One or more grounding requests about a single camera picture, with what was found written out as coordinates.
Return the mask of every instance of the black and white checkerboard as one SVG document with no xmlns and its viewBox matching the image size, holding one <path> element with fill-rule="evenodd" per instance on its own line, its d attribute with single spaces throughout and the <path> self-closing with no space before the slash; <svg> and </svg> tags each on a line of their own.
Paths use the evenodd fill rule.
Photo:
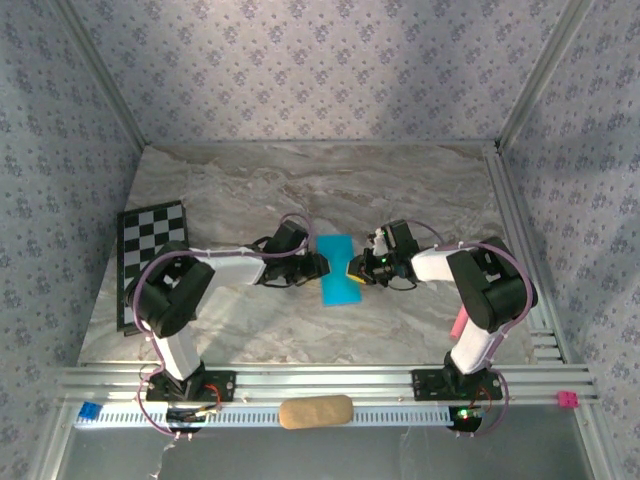
<svg viewBox="0 0 640 480">
<path fill-rule="evenodd" d="M 189 246 L 187 221 L 180 201 L 123 212 L 118 215 L 118 319 L 117 329 L 137 332 L 131 309 L 125 308 L 124 290 L 169 241 Z"/>
</svg>

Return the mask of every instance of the marble surface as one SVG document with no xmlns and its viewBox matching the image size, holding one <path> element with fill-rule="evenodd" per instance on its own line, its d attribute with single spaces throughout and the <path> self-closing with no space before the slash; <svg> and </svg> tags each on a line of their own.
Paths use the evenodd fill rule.
<svg viewBox="0 0 640 480">
<path fill-rule="evenodd" d="M 127 209 L 181 199 L 192 247 L 251 243 L 279 217 L 308 211 L 319 234 L 366 234 L 398 218 L 430 223 L 447 241 L 502 235 L 482 154 L 425 145 L 220 144 L 147 147 Z M 414 227 L 424 245 L 429 232 Z M 155 360 L 141 335 L 115 331 L 116 262 L 109 261 L 80 362 Z M 401 287 L 402 280 L 397 280 Z M 441 363 L 460 307 L 452 284 L 411 292 L 363 287 L 358 305 L 323 307 L 320 282 L 274 290 L 220 288 L 192 330 L 208 363 Z M 496 363 L 532 358 L 527 327 L 513 329 Z"/>
</svg>

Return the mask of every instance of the small blue object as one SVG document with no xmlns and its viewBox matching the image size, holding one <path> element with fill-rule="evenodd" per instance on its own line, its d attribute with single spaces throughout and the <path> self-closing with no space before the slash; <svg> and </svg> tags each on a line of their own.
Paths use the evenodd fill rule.
<svg viewBox="0 0 640 480">
<path fill-rule="evenodd" d="M 102 410 L 102 405 L 98 405 L 97 403 L 84 402 L 82 408 L 80 409 L 80 413 L 78 413 L 78 417 L 86 418 L 87 420 L 95 420 L 100 415 L 100 411 Z"/>
<path fill-rule="evenodd" d="M 321 278 L 322 302 L 326 307 L 360 303 L 360 286 L 347 277 L 347 266 L 355 256 L 351 235 L 319 235 L 318 253 L 329 262 L 331 273 Z"/>
</svg>

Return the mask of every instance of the pink block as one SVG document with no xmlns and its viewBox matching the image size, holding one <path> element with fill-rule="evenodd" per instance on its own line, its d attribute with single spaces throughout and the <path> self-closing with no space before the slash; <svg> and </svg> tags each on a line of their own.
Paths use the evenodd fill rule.
<svg viewBox="0 0 640 480">
<path fill-rule="evenodd" d="M 575 392 L 558 392 L 558 406 L 563 408 L 576 408 L 580 405 L 578 395 Z"/>
<path fill-rule="evenodd" d="M 449 335 L 451 335 L 451 338 L 455 340 L 460 338 L 460 335 L 462 335 L 462 332 L 464 331 L 464 327 L 467 326 L 468 320 L 469 320 L 469 314 L 467 313 L 467 310 L 464 308 L 464 305 L 463 305 L 462 307 L 460 307 L 460 311 L 458 312 L 456 321 L 454 322 L 453 328 L 449 333 Z"/>
</svg>

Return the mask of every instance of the wall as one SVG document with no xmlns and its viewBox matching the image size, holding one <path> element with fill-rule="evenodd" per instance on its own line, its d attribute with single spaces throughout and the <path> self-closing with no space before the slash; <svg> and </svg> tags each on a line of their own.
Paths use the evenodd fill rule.
<svg viewBox="0 0 640 480">
<path fill-rule="evenodd" d="M 76 362 L 137 154 L 46 2 L 0 3 L 0 478 Z"/>
<path fill-rule="evenodd" d="M 515 145 L 539 258 L 640 478 L 640 6 L 596 0 Z"/>
<path fill-rule="evenodd" d="M 150 143 L 494 138 L 564 0 L 76 0 Z"/>
</svg>

